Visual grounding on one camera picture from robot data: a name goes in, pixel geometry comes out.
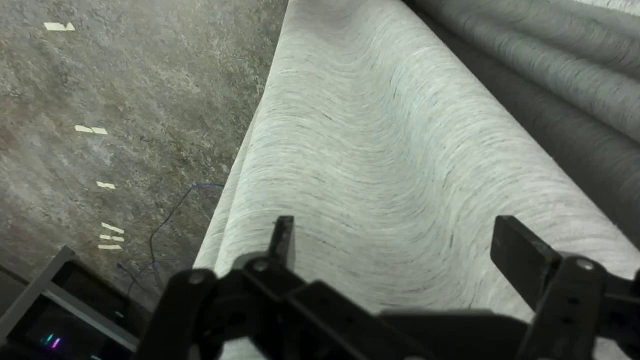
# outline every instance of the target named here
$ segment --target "concrete floor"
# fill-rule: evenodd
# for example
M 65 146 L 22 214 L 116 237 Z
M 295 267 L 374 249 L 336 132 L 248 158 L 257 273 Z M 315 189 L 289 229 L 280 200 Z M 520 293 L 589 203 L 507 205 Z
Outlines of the concrete floor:
M 149 234 L 184 192 L 225 182 L 285 8 L 286 0 L 0 2 L 0 263 L 29 278 L 66 244 L 126 289 L 116 264 L 141 270 Z M 47 31 L 44 22 L 76 30 Z M 163 279 L 191 264 L 219 196 L 194 189 L 158 232 L 157 258 L 178 258 L 162 263 Z M 118 235 L 102 222 L 122 228 L 125 241 L 101 240 Z M 151 278 L 141 282 L 157 293 Z

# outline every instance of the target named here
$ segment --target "rolled fabric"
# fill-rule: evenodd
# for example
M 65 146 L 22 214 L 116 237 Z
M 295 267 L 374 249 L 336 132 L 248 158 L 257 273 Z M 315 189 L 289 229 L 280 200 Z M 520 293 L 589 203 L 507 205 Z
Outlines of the rolled fabric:
M 195 266 L 224 275 L 239 255 L 266 249 L 279 215 L 296 219 L 294 271 L 374 312 L 477 308 L 529 320 L 489 257 L 497 215 L 615 274 L 630 277 L 640 263 L 399 1 L 290 1 Z M 259 358 L 250 346 L 233 344 L 223 358 Z

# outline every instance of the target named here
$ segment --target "metal frame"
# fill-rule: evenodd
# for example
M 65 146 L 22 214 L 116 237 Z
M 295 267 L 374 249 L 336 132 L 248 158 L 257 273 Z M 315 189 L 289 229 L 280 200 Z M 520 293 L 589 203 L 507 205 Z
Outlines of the metal frame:
M 138 339 L 135 336 L 52 282 L 53 277 L 66 262 L 76 259 L 76 253 L 64 246 L 40 276 L 27 285 L 26 289 L 0 318 L 0 343 L 6 342 L 9 333 L 11 333 L 20 319 L 27 313 L 36 299 L 43 295 L 91 325 L 94 329 L 121 344 L 124 348 L 131 352 L 136 350 Z

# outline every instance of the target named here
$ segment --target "blue cable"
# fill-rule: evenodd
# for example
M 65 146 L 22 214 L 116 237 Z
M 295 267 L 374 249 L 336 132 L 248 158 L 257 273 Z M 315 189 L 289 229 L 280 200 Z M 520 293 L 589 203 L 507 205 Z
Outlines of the blue cable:
M 150 293 L 150 291 L 146 290 L 140 284 L 140 282 L 138 282 L 138 277 L 140 276 L 140 274 L 142 274 L 142 271 L 144 271 L 149 266 L 151 266 L 151 269 L 153 269 L 154 278 L 156 280 L 156 284 L 158 285 L 158 288 L 160 288 L 160 289 L 164 288 L 164 285 L 162 284 L 162 280 L 160 279 L 160 275 L 159 275 L 159 273 L 157 271 L 157 268 L 156 268 L 156 263 L 160 262 L 160 261 L 178 260 L 180 258 L 156 260 L 156 255 L 154 253 L 154 244 L 153 244 L 154 235 L 160 230 L 160 228 L 162 228 L 162 226 L 164 226 L 169 221 L 169 219 L 171 218 L 171 216 L 173 215 L 175 210 L 182 204 L 184 199 L 187 197 L 187 195 L 189 195 L 189 193 L 193 189 L 195 189 L 195 188 L 207 188 L 207 187 L 224 188 L 225 186 L 222 185 L 222 184 L 215 184 L 215 183 L 204 183 L 204 184 L 191 185 L 189 190 L 187 190 L 187 192 L 184 193 L 182 198 L 180 198 L 180 201 L 178 201 L 178 204 L 176 206 L 174 206 L 173 209 L 169 212 L 169 215 L 166 217 L 166 219 L 162 223 L 160 223 L 160 225 L 155 230 L 153 230 L 153 232 L 149 236 L 148 244 L 149 244 L 149 254 L 150 254 L 150 257 L 151 257 L 151 262 L 149 264 L 145 265 L 135 276 L 133 276 L 133 274 L 130 271 L 128 271 L 126 268 L 124 268 L 124 266 L 122 266 L 122 264 L 116 264 L 117 268 L 126 271 L 129 274 L 129 276 L 131 277 L 131 283 L 129 284 L 129 289 L 127 290 L 127 298 L 129 298 L 129 293 L 131 292 L 131 288 L 133 287 L 133 284 L 137 284 L 141 289 L 143 289 L 143 290 L 145 290 L 145 291 Z

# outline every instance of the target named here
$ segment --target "screw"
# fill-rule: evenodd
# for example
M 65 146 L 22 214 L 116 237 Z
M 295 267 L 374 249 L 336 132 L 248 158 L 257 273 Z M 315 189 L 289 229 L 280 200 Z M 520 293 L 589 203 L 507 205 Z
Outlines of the screw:
M 268 267 L 269 267 L 269 263 L 267 263 L 264 260 L 258 260 L 255 263 L 253 263 L 253 269 L 255 271 L 265 271 L 267 270 Z
M 189 276 L 189 283 L 192 285 L 200 284 L 204 280 L 204 274 L 202 272 L 194 272 Z
M 585 270 L 593 270 L 595 268 L 595 266 L 593 265 L 592 262 L 585 260 L 585 259 L 578 259 L 576 261 L 576 264 L 578 264 L 579 267 L 585 269 Z

